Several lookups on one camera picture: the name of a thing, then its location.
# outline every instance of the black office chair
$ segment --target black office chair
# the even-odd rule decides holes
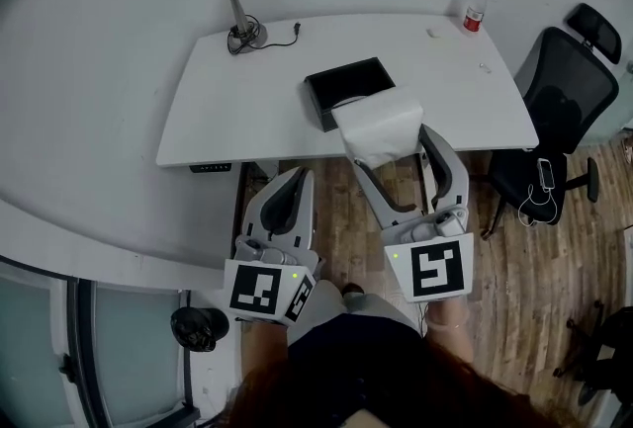
[[[597,201],[599,179],[593,159],[587,161],[587,173],[567,180],[567,157],[595,119],[618,94],[611,72],[592,53],[595,46],[609,60],[620,59],[620,35],[593,8],[581,4],[567,20],[585,40],[580,43],[558,28],[543,33],[538,64],[532,84],[523,98],[538,134],[539,144],[531,151],[497,150],[489,167],[487,181],[500,195],[493,225],[482,233],[487,240],[497,229],[506,204],[510,203],[533,220],[556,224],[565,202],[565,192],[586,185],[588,198]],[[544,192],[539,181],[537,159],[548,159],[552,167],[554,189]],[[526,201],[532,185],[531,200]]]
[[[601,389],[611,389],[623,405],[622,415],[631,415],[633,405],[633,306],[621,308],[602,324],[603,305],[595,303],[598,316],[591,335],[580,330],[572,319],[567,327],[578,342],[574,358],[554,371],[554,377],[575,372],[574,380],[583,382],[578,405],[586,405]],[[602,345],[615,349],[613,357],[598,360]]]

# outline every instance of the power cord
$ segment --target power cord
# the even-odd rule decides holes
[[[554,219],[556,218],[556,215],[558,214],[558,206],[556,205],[556,201],[554,200],[554,198],[552,198],[552,190],[551,189],[543,189],[543,191],[545,191],[547,193],[547,201],[543,202],[543,203],[537,203],[534,200],[532,200],[532,193],[534,192],[534,186],[532,184],[527,186],[527,198],[525,199],[525,201],[521,205],[519,205],[518,210],[516,211],[516,215],[518,216],[519,221],[525,227],[531,227],[537,222],[540,223],[540,224],[549,224],[550,222],[553,222]],[[536,205],[537,207],[542,207],[543,205],[547,205],[548,203],[552,202],[554,204],[554,216],[551,219],[549,219],[549,220],[536,220],[536,219],[533,219],[532,222],[529,223],[529,224],[523,222],[523,219],[521,218],[521,208],[527,202],[532,202],[532,204]]]
[[[249,29],[250,34],[248,35],[247,38],[245,38],[242,41],[241,45],[238,48],[231,48],[230,44],[228,43],[228,41],[230,40],[231,36],[233,36],[234,38],[239,38],[238,31],[237,31],[237,26],[233,26],[232,28],[230,28],[230,31],[226,35],[226,48],[228,49],[228,52],[230,54],[232,54],[232,55],[238,55],[247,46],[249,48],[253,48],[254,50],[263,50],[264,48],[268,48],[269,46],[291,46],[291,45],[295,44],[297,42],[297,40],[299,39],[299,29],[301,28],[301,24],[299,22],[297,22],[295,24],[295,26],[293,27],[293,31],[295,32],[295,39],[292,42],[290,42],[290,43],[269,43],[269,44],[266,44],[264,46],[255,46],[254,44],[251,44],[251,43],[254,40],[256,40],[257,37],[259,36],[259,32],[261,31],[261,24],[252,15],[246,15],[246,17],[249,17],[250,19],[252,19],[252,21],[248,21],[248,25],[250,26],[250,29]]]

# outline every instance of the white desk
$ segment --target white desk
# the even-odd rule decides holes
[[[266,25],[268,42],[291,41],[295,22]],[[320,129],[304,79],[374,56],[396,85],[417,92],[424,122],[453,148],[538,143],[518,89],[485,31],[469,37],[456,20],[434,15],[339,15],[299,22],[295,45],[238,56],[226,50],[226,33],[199,39],[156,163],[344,155],[338,130]]]

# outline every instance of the desk lamp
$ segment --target desk lamp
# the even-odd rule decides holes
[[[268,33],[263,24],[257,21],[251,22],[244,14],[239,0],[230,0],[230,7],[235,15],[235,26],[228,34],[229,50],[250,52],[263,46],[268,39]]]

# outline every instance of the wooden floor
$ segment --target wooden floor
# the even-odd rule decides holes
[[[476,234],[475,283],[469,295],[470,329],[476,369],[548,410],[564,407],[583,424],[595,401],[576,407],[579,384],[552,373],[570,348],[566,321],[572,317],[590,329],[593,302],[605,313],[623,306],[625,260],[622,230],[633,225],[633,167],[626,164],[620,141],[579,148],[568,161],[569,177],[585,171],[591,156],[600,173],[600,197],[593,205],[585,188],[567,194],[557,226],[526,228],[508,209],[490,241],[479,238],[487,227],[497,195],[487,184],[471,183],[469,226]],[[485,173],[489,154],[464,156],[471,173]],[[355,282],[395,304],[399,288],[386,269],[380,230],[346,159],[282,162],[281,171],[307,166],[316,172],[314,249],[327,260],[323,276],[342,287]],[[398,203],[421,193],[416,170],[399,162],[380,170]]]

